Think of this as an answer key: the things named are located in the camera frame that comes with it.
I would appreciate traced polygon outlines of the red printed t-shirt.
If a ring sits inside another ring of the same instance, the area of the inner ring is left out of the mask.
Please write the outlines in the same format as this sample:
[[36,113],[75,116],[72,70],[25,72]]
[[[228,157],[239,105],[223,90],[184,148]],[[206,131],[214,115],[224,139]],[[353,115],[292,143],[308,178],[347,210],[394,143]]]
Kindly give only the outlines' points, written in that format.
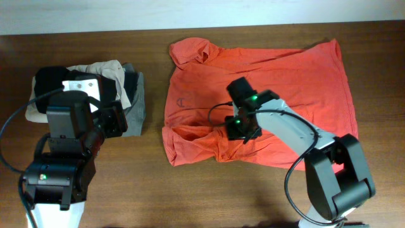
[[163,144],[173,166],[215,158],[289,168],[297,155],[269,132],[243,143],[221,126],[232,114],[227,86],[245,77],[278,94],[299,115],[337,136],[358,134],[339,43],[309,49],[226,49],[192,37],[170,46],[176,66],[165,106]]

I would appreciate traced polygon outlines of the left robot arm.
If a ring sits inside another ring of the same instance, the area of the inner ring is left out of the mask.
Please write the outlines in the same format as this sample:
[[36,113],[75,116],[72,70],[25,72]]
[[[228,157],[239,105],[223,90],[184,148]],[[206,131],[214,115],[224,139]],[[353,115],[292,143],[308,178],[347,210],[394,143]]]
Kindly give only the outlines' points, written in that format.
[[99,150],[105,139],[127,131],[127,121],[120,101],[103,104],[82,91],[52,95],[46,115],[49,132],[18,191],[29,227],[78,227]]

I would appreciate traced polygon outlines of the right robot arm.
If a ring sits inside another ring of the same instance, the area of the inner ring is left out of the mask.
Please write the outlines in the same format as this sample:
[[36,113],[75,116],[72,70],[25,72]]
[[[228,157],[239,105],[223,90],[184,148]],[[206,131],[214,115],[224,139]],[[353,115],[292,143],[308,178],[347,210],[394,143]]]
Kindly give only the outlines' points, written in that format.
[[[343,227],[348,214],[372,198],[375,184],[360,142],[351,134],[338,137],[292,110],[271,90],[258,92],[241,77],[227,86],[234,115],[225,126],[231,141],[247,143],[266,130],[298,155],[285,176],[287,200],[301,216],[299,227]],[[304,162],[311,207],[303,213],[289,194],[289,180]]]

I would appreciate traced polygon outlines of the grey folded garment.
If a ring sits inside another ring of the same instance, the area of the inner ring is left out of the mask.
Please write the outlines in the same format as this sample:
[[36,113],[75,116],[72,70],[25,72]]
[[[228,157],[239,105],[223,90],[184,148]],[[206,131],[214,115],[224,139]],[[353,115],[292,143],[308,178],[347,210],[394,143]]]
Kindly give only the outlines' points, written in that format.
[[124,88],[131,102],[131,106],[124,109],[128,129],[122,136],[141,136],[146,118],[144,75],[137,72],[131,63],[126,63],[122,67],[125,72]]

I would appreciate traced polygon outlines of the beige folded garment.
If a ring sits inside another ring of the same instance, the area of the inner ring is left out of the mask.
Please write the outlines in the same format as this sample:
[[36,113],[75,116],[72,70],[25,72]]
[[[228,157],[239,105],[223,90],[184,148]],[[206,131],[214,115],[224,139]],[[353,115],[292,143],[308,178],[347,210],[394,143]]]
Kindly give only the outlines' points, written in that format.
[[[95,73],[116,81],[116,98],[119,98],[123,109],[131,107],[131,102],[124,88],[125,71],[118,60],[96,62],[90,65],[69,66],[68,70],[78,70],[80,72]],[[25,111],[25,118],[34,123],[46,124],[46,114],[40,113],[35,104],[30,104]]]

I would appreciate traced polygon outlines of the black folded garment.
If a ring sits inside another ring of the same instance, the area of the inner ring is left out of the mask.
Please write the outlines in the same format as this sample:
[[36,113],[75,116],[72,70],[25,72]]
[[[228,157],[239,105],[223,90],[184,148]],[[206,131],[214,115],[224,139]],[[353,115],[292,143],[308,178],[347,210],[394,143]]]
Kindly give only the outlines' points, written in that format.
[[107,105],[112,101],[119,100],[116,98],[116,81],[107,79],[102,75],[95,73],[80,72],[78,70],[68,70],[63,66],[47,66],[41,68],[35,74],[34,94],[36,97],[44,95],[47,92],[59,89],[63,86],[64,80],[75,79],[92,79],[96,78],[99,81],[101,100],[103,105]]

